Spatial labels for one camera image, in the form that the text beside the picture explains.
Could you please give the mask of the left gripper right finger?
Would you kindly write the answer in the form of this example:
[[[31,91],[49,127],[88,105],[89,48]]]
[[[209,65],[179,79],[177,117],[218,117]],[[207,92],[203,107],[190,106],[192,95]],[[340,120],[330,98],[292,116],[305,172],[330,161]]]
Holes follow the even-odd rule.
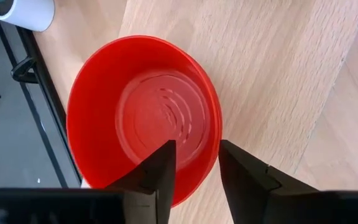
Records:
[[[234,223],[262,223],[271,194],[318,191],[228,140],[220,141],[219,167]]]

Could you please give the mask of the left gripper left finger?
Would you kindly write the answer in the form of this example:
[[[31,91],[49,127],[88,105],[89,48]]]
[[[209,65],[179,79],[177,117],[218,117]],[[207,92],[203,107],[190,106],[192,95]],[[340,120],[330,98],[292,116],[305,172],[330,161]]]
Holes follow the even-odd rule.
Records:
[[[168,223],[173,203],[176,142],[169,140],[120,179],[106,187],[109,223]]]

